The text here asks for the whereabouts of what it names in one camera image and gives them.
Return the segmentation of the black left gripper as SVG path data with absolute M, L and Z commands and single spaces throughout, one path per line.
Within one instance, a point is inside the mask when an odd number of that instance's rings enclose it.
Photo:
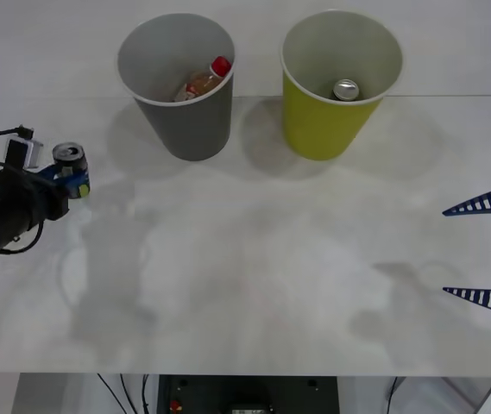
M 85 198 L 91 192 L 88 172 L 63 177 L 61 164 L 46 166 L 38 173 L 3 168 L 0 181 L 14 187 L 28 205 L 32 223 L 60 220 L 69 211 L 69 198 Z

